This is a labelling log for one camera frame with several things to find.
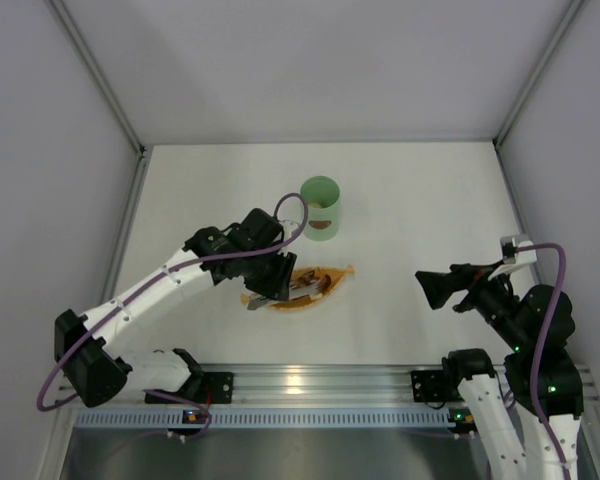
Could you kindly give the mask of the metal tongs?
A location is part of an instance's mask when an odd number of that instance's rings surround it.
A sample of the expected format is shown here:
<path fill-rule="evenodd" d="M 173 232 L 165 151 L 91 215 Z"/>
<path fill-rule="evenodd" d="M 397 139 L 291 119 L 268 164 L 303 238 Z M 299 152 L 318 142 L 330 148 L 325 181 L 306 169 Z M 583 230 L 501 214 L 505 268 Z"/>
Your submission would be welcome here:
<path fill-rule="evenodd" d="M 242 295 L 241 304 L 249 311 L 266 307 L 278 311 L 293 311 L 307 308 L 317 303 L 331 285 L 329 276 L 312 280 L 294 280 L 290 284 L 290 297 L 287 301 L 274 301 L 257 294 Z"/>

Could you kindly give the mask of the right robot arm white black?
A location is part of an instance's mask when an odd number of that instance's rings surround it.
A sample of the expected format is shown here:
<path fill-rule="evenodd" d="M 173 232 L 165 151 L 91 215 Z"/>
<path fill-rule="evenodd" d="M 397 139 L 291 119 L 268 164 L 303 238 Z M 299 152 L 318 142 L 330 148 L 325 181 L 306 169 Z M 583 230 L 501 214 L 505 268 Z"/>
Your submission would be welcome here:
<path fill-rule="evenodd" d="M 575 331 L 571 301 L 544 284 L 519 297 L 509 275 L 497 269 L 453 264 L 446 273 L 415 274 L 432 309 L 463 292 L 454 311 L 477 312 L 512 350 L 504 359 L 510 401 L 480 348 L 443 357 L 446 388 L 466 403 L 492 478 L 574 479 L 584 400 L 581 376 L 566 352 Z"/>

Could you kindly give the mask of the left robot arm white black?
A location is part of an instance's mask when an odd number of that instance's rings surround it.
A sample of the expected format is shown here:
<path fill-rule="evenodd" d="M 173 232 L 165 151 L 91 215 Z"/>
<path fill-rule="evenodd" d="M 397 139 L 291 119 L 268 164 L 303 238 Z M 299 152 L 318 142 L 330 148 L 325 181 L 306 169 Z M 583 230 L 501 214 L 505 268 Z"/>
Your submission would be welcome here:
<path fill-rule="evenodd" d="M 170 310 L 225 280 L 241 278 L 251 292 L 273 301 L 289 297 L 296 255 L 285 247 L 296 233 L 255 208 L 240 223 L 198 230 L 163 265 L 126 292 L 82 314 L 55 321 L 54 356 L 88 408 L 124 391 L 142 391 L 148 403 L 193 400 L 203 370 L 183 348 L 132 352 L 130 342 Z"/>

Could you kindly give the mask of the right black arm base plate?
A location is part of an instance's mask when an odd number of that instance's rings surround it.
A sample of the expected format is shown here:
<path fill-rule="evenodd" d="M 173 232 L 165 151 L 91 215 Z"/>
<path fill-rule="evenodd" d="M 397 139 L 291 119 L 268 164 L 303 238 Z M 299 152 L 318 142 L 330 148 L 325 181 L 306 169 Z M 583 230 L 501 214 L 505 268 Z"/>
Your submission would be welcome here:
<path fill-rule="evenodd" d="M 410 379 L 416 403 L 442 408 L 461 400 L 453 379 L 442 369 L 413 370 Z"/>

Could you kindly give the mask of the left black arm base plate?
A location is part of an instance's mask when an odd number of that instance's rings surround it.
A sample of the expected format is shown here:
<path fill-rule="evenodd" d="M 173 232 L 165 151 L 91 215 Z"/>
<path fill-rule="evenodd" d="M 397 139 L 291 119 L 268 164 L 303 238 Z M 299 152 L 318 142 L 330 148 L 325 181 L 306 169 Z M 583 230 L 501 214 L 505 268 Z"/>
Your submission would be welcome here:
<path fill-rule="evenodd" d="M 234 374 L 232 372 L 202 372 L 192 375 L 175 392 L 160 393 L 176 396 L 199 404 L 231 404 Z"/>

